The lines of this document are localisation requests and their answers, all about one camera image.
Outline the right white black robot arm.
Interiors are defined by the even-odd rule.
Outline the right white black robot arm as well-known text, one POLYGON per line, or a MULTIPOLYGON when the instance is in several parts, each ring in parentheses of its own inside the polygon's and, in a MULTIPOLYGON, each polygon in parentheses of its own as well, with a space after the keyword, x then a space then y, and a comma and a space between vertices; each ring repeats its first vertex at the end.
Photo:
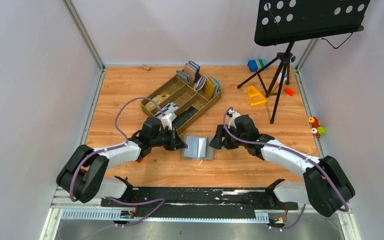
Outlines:
POLYGON ((273 136, 260 133, 249 115, 229 110, 227 116, 231 119, 217 126, 210 147, 218 150, 244 147, 251 156, 275 163, 302 179, 302 182, 279 179, 270 185, 276 203, 311 205, 324 217, 349 211, 348 201, 356 192, 334 157, 312 156, 286 146, 273 136))

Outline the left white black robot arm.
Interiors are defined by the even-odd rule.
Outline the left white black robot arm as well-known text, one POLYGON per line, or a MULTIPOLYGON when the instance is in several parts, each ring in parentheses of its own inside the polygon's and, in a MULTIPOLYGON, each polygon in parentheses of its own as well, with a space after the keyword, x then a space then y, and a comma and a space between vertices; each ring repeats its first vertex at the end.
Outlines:
POLYGON ((173 126, 171 117, 148 117, 142 128, 125 142, 100 148, 78 146, 56 177, 56 184, 68 192, 73 202, 88 203, 93 198, 120 199, 131 184, 120 177, 105 177, 107 169, 138 162, 154 147, 167 151, 187 148, 173 126))

